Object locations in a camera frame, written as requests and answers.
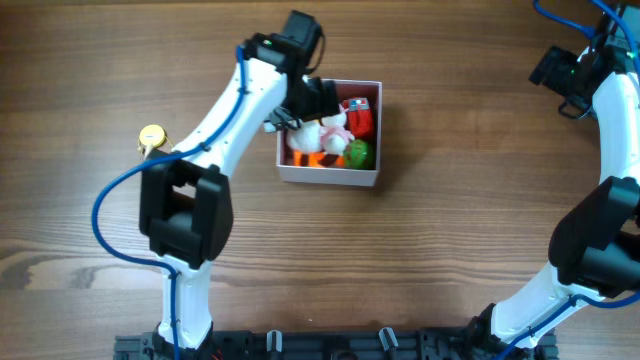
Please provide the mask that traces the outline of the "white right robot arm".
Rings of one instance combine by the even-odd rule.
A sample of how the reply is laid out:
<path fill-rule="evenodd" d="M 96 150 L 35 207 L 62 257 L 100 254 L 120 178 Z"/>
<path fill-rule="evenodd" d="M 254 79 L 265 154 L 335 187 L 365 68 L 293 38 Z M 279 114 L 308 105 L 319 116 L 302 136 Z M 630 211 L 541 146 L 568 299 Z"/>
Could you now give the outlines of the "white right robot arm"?
<path fill-rule="evenodd" d="M 550 47 L 529 80 L 562 96 L 575 119 L 597 121 L 599 184 L 557 224 L 544 267 L 464 329 L 459 347 L 469 359 L 541 356 L 544 336 L 577 311 L 639 300 L 639 238 L 623 229 L 639 218 L 639 9 L 591 2 L 602 13 L 594 27 L 533 5 L 589 45 L 581 54 Z"/>

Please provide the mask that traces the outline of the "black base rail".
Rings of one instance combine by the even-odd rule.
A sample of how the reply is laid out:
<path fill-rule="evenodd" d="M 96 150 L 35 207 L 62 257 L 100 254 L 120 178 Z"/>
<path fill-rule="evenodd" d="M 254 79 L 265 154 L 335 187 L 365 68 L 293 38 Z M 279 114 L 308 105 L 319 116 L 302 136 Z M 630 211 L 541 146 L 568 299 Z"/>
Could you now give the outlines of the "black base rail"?
<path fill-rule="evenodd" d="M 181 349 L 179 359 L 494 359 L 500 351 L 464 348 L 461 328 L 396 332 L 386 327 L 370 332 L 268 333 L 209 331 L 197 350 Z M 157 332 L 117 336 L 113 359 L 175 359 L 173 346 Z M 534 349 L 514 350 L 505 359 L 557 360 L 553 330 Z"/>

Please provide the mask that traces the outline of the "red toy fire truck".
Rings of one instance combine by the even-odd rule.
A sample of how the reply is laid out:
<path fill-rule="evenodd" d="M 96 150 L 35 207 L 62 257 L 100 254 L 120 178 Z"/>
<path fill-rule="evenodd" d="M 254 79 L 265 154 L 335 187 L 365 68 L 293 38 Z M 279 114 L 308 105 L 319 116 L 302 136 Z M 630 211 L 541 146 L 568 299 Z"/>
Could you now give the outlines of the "red toy fire truck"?
<path fill-rule="evenodd" d="M 367 98 L 357 97 L 342 102 L 347 127 L 356 139 L 372 142 L 375 139 L 375 121 Z"/>

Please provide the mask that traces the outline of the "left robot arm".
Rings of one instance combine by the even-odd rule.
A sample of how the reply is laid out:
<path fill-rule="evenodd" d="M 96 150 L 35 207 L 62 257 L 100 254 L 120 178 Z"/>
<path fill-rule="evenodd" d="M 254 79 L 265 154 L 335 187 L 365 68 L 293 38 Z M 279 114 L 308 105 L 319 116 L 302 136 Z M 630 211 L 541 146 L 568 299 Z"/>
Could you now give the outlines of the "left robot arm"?
<path fill-rule="evenodd" d="M 213 355 L 208 286 L 233 226 L 230 179 L 256 132 L 276 110 L 297 120 L 339 111 L 335 84 L 313 77 L 324 48 L 316 19 L 292 11 L 279 33 L 256 33 L 236 50 L 234 73 L 196 129 L 141 178 L 139 227 L 163 265 L 163 318 L 152 334 L 162 359 Z"/>

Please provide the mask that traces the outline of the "white plush duck yellow hat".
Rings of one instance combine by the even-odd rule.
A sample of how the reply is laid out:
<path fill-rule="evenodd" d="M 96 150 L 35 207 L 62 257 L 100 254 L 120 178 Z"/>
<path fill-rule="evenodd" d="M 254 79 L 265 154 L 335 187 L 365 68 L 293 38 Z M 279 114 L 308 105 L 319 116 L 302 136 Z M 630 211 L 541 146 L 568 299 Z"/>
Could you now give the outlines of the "white plush duck yellow hat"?
<path fill-rule="evenodd" d="M 304 122 L 297 130 L 288 130 L 286 143 L 293 152 L 293 165 L 320 167 L 324 157 L 320 140 L 322 126 L 318 120 Z"/>

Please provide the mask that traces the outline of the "white box with pink interior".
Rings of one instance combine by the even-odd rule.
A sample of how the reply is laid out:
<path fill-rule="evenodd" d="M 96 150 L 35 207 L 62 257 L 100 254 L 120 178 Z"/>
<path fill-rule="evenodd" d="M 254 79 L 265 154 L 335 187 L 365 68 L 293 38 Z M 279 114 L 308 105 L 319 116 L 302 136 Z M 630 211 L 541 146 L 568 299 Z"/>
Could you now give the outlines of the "white box with pink interior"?
<path fill-rule="evenodd" d="M 293 165 L 293 152 L 286 143 L 288 130 L 297 130 L 301 124 L 283 128 L 277 135 L 276 167 L 280 177 L 288 182 L 368 186 L 375 184 L 380 171 L 380 146 L 382 122 L 382 84 L 378 81 L 336 79 L 339 105 L 350 98 L 367 98 L 375 121 L 375 139 L 366 141 L 374 147 L 376 162 L 373 170 L 355 170 L 343 167 L 300 167 Z"/>

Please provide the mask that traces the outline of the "green ball with red numbers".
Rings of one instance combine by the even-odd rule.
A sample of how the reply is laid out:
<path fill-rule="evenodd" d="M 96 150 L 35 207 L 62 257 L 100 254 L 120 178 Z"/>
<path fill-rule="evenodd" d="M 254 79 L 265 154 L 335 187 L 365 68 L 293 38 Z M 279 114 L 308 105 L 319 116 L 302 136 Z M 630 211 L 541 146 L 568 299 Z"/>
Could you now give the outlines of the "green ball with red numbers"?
<path fill-rule="evenodd" d="M 373 170 L 376 162 L 374 147 L 360 139 L 352 141 L 343 152 L 346 167 L 355 170 Z"/>

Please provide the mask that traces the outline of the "yellow rattle drum toy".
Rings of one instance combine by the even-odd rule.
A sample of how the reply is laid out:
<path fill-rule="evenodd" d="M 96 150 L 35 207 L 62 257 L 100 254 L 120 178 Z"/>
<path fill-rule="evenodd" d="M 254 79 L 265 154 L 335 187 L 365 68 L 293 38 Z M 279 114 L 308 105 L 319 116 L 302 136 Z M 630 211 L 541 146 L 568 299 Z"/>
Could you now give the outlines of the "yellow rattle drum toy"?
<path fill-rule="evenodd" d="M 137 151 L 144 159 L 147 159 L 154 149 L 168 144 L 173 147 L 166 130 L 157 124 L 145 126 L 139 133 Z"/>

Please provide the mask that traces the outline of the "white duck with pink hat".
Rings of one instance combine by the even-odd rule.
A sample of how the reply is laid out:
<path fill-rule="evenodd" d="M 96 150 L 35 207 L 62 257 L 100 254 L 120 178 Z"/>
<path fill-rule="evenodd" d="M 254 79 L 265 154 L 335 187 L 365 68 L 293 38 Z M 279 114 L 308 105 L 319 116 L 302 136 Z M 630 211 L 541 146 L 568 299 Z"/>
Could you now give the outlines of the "white duck with pink hat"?
<path fill-rule="evenodd" d="M 348 145 L 355 140 L 355 136 L 347 129 L 346 110 L 339 106 L 339 113 L 320 119 L 320 142 L 322 159 L 319 164 L 323 167 L 343 167 L 343 155 Z"/>

